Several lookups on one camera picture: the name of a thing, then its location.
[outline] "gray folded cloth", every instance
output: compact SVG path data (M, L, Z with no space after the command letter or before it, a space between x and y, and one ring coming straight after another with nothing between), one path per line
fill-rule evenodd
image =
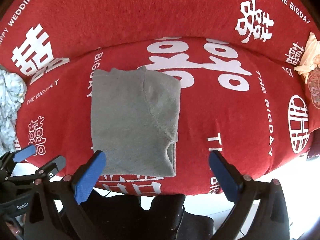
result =
M180 81L141 67L95 70L93 150L106 153L105 174L176 175Z

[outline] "screw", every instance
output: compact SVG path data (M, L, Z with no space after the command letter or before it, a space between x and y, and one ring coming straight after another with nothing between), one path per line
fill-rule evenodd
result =
M36 180L35 180L35 184L36 184L36 185L41 184L41 179L36 179Z
M272 182L273 182L275 185L280 185L280 181L277 180L277 179L273 179Z
M70 181L71 179L72 179L71 175L66 175L66 176L63 177L64 181Z
M246 180L246 181L252 180L251 176L248 175L248 174L243 175L243 178L244 178L244 180Z

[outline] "white circular emblem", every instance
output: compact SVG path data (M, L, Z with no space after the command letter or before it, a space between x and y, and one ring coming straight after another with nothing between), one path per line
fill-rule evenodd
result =
M309 139L308 109L298 95L292 96L288 108L288 123L292 150L300 153Z

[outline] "black fabric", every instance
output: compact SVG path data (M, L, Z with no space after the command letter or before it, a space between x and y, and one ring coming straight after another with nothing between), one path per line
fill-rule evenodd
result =
M312 132L313 141L308 153L308 159L314 159L320 155L320 129L314 130Z
M93 190L81 206L109 240L209 240L213 220L185 212L184 200L182 194L160 195L153 199L150 210L144 210L136 196L103 198ZM65 215L62 219L68 224Z
M16 240L16 237L11 233L9 227L5 223L3 214L0 213L0 239L2 240Z

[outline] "red fabric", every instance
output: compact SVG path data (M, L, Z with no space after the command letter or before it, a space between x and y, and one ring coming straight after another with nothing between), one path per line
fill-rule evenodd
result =
M253 0L15 0L0 22L4 30L0 63L27 82L33 76L17 122L21 147L37 144L37 155L29 161L42 165L62 154L67 158L63 175L73 173L92 155L90 82L97 68L95 61L105 70L131 70L157 62L155 70L180 75L185 84L181 92L177 176L114 175L101 178L104 182L98 183L100 187L104 184L131 194L215 192L218 184L207 162L209 148L222 149L241 173L254 178L308 150L312 141L306 143L308 119L301 119L306 110L295 108L296 112L304 111L296 113L301 122L294 122L288 111L289 104L305 108L303 86L292 66L284 62L291 63L291 55L285 54L293 43L302 46L310 31L316 35L319 31L299 0L255 0L253 18L258 19L252 27L260 32L268 29L272 36L264 42L252 34L247 43L242 43L250 34L247 30L241 36L236 28L248 12L248 8L241 12L243 2L250 4ZM24 42L31 38L26 34L32 36L35 30L38 32L33 42L43 41L28 46ZM230 45L182 38L171 40L181 43L172 43L170 53L160 51L157 45L148 47L165 41L151 39L164 36L214 38ZM22 60L22 66L21 56L30 48L34 53ZM52 51L52 55L43 51ZM306 138L295 141L294 129L301 128L305 130L296 135ZM221 144L216 140L219 134Z
M155 52L156 48L164 52L167 50L165 47L169 47L164 46L165 42L172 44L171 51L177 50L178 53L149 52ZM179 69L180 63L176 63L177 65L171 65L169 69L175 72L167 72L182 76L182 79L186 75L192 77L194 83L181 80L182 84L190 86L181 90L179 141L176 148L177 175L154 180L160 183L161 193L180 192L193 195L208 193L211 189L211 192L217 190L218 188L214 187L215 178L208 165L209 148L222 149L226 159L242 174L250 174L254 178L298 156L292 150L288 129L289 102L296 95L304 98L303 85L297 73L291 77L281 65L232 45L225 45L227 51L224 53L213 50L210 53L205 48L208 49L211 44L213 43L203 38L124 44L90 52L45 74L29 86L26 103L22 105L18 116L17 133L20 145L40 145L38 155L28 160L39 166L53 156L62 154L67 159L67 167L62 172L64 175L72 174L90 158L93 152L90 132L91 97L88 95L92 89L90 82L93 70L97 67L94 61L100 59L97 63L100 63L99 69L103 70L113 67L132 70L142 65L152 69L155 67L151 62L151 59L155 58L152 57L171 58L183 54L188 55L188 62L198 63L200 68L193 65L191 68ZM179 53L179 48L186 45L188 49ZM233 55L234 52L237 53L236 58L223 57ZM209 58L212 56L223 62L239 61L241 68L248 73L210 70L209 67L221 66L219 61L217 64L212 62ZM167 65L162 65L159 71L167 71L166 67ZM233 89L238 89L236 86L240 83L240 86L247 84L248 90L236 91L223 87L221 78L226 75L233 75L230 77L240 80L230 81ZM303 107L298 98L295 99L295 105ZM300 128L300 123L292 127ZM308 128L308 122L304 122L304 128ZM309 149L311 141L309 140L300 153ZM112 190L134 194L137 191L133 184L151 185L153 182L152 178L149 178L150 181L137 181L145 178L133 175L124 175L122 178L117 175L112 178L101 177L99 180L102 182L98 183L98 186L105 184ZM153 192L152 190L156 191L156 188L153 189L151 185L142 188L141 192Z
M293 42L306 44L311 30L316 36L319 34L311 16L299 0L256 0L255 10L262 10L260 18L263 18L263 13L266 18L269 14L269 19L274 22L273 26L268 28L266 24L260 24L261 31L262 27L264 32L268 29L272 37L263 42L260 39L254 40L251 35L249 42L244 44L241 41L247 37L249 31L240 36L235 27L237 20L244 17L240 4L246 1L251 2L15 0L0 23L0 30L4 30L5 35L0 39L0 64L10 71L20 73L11 60L12 51L23 43L27 31L38 24L41 24L50 37L53 57L70 59L99 47L168 36L191 36L228 41L263 53L269 58L285 61L285 54L288 54Z

